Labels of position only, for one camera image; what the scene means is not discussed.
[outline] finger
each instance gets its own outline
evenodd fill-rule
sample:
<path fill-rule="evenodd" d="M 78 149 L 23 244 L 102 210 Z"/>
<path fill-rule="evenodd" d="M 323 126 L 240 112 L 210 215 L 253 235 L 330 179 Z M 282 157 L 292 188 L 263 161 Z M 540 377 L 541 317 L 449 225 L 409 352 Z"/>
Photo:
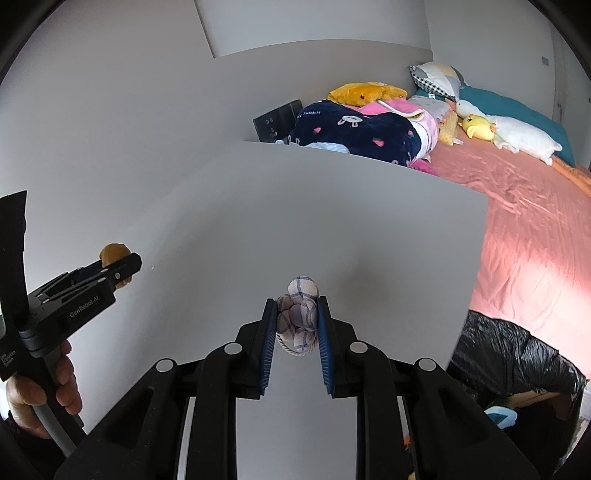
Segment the finger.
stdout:
<path fill-rule="evenodd" d="M 62 385 L 56 391 L 56 400 L 62 407 L 66 407 L 74 402 L 78 396 L 77 385 L 74 381 Z"/>
<path fill-rule="evenodd" d="M 68 340 L 64 340 L 61 343 L 61 354 L 62 355 L 67 355 L 71 351 L 72 351 L 72 345 L 71 345 L 71 343 Z"/>
<path fill-rule="evenodd" d="M 70 381 L 74 373 L 74 365 L 72 361 L 66 357 L 61 357 L 56 363 L 56 378 L 61 385 L 65 385 Z"/>
<path fill-rule="evenodd" d="M 18 374 L 8 379 L 6 397 L 11 408 L 37 407 L 47 402 L 47 396 L 39 385 L 30 378 Z"/>
<path fill-rule="evenodd" d="M 30 407 L 43 405 L 47 401 L 43 389 L 30 378 L 17 374 L 8 379 L 6 395 L 16 424 L 26 432 L 48 439 L 47 430 Z"/>
<path fill-rule="evenodd" d="M 79 393 L 76 396 L 76 399 L 66 406 L 66 411 L 70 415 L 78 415 L 82 411 L 82 398 Z"/>

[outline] checkered pillow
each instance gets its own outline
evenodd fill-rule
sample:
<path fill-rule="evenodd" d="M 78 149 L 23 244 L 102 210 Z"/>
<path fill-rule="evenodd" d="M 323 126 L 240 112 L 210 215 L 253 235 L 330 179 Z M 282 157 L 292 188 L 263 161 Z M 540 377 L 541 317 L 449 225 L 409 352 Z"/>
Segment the checkered pillow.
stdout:
<path fill-rule="evenodd" d="M 453 102 L 460 98 L 460 89 L 466 84 L 462 74 L 455 68 L 432 61 L 409 68 L 410 75 L 419 88 L 449 98 Z"/>

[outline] wall outlet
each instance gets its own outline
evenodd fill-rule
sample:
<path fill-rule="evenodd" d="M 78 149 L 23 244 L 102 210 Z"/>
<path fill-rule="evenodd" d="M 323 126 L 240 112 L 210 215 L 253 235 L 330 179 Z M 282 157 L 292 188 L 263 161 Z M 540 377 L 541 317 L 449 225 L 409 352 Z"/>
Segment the wall outlet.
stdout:
<path fill-rule="evenodd" d="M 255 118 L 253 122 L 259 141 L 275 143 L 276 140 L 283 140 L 294 129 L 301 110 L 301 100 L 294 100 Z"/>

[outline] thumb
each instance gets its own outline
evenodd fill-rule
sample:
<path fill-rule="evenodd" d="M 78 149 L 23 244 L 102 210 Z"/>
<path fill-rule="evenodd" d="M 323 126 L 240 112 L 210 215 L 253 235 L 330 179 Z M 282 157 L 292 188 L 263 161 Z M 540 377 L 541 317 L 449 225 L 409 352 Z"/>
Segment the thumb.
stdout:
<path fill-rule="evenodd" d="M 20 428 L 38 437 L 49 438 L 32 408 L 47 402 L 47 396 L 39 385 L 16 374 L 8 379 L 6 396 L 14 421 Z"/>

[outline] navy blanket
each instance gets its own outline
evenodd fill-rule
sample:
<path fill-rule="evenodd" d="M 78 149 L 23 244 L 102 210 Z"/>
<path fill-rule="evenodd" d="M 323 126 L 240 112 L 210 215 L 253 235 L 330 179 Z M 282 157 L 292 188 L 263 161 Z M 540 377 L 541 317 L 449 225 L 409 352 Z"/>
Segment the navy blanket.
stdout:
<path fill-rule="evenodd" d="M 312 103 L 300 112 L 290 142 L 302 147 L 314 142 L 339 143 L 353 155 L 405 167 L 421 149 L 417 131 L 403 116 L 396 113 L 362 115 L 330 100 Z"/>

